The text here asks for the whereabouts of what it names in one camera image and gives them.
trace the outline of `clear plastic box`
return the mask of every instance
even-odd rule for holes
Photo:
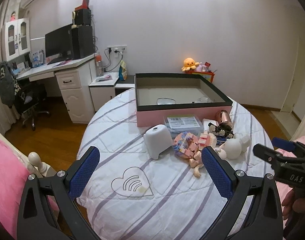
[[[204,132],[204,126],[196,116],[167,116],[164,118],[165,126],[168,128],[171,134],[171,138],[174,139],[178,134],[182,132],[191,132],[197,137]]]

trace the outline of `white label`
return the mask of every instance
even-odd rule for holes
[[[167,117],[167,119],[171,129],[199,127],[199,124],[194,116]]]

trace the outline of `rose gold cup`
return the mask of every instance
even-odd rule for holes
[[[225,130],[231,131],[233,128],[231,119],[226,110],[222,110],[216,114],[216,121],[218,122],[218,126],[221,126]]]

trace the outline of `blue textured pad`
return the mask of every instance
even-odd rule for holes
[[[99,150],[95,147],[70,181],[68,194],[72,200],[80,197],[91,175],[93,174],[94,169],[97,167],[99,160],[100,153]]]
[[[277,137],[274,137],[271,143],[274,147],[281,148],[287,152],[293,152],[295,149],[295,145],[293,142],[289,142]]]
[[[219,194],[228,200],[232,197],[232,182],[212,153],[205,147],[201,153],[201,161],[213,180]]]

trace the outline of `human hand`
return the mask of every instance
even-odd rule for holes
[[[294,189],[292,189],[281,203],[284,207],[284,211],[282,212],[284,220],[289,218],[291,210],[294,210],[297,213],[305,213],[305,198],[298,198],[296,201],[294,198]]]

